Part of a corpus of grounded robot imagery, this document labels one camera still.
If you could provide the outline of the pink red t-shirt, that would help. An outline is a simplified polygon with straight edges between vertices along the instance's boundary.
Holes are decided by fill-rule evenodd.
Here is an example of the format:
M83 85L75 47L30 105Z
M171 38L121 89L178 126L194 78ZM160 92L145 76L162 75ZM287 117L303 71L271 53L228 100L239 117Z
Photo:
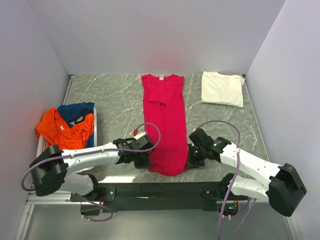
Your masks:
M141 76L143 114L146 123L156 125L161 137L150 156L150 172L173 177L185 171L188 140L183 88L179 75Z

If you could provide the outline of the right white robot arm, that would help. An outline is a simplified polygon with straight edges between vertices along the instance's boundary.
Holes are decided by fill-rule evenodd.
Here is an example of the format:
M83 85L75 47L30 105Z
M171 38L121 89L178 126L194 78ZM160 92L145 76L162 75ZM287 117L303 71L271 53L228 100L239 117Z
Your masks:
M208 159L238 168L249 176L228 173L207 197L230 200L233 196L246 196L268 202L276 212L290 217L307 193L296 168L289 163L279 165L263 160L223 137L212 139L201 128L194 130L189 139L188 162L194 167L203 166Z

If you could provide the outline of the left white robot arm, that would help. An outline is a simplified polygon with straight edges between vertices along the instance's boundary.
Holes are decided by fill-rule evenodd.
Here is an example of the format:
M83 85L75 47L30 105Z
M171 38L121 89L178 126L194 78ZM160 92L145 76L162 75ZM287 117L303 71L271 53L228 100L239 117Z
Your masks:
M148 168L154 148L153 140L145 132L91 148L61 150L58 145L52 145L30 164L35 194L44 197L65 191L94 201L103 194L103 188L94 175L80 175L79 171L131 162L137 167Z

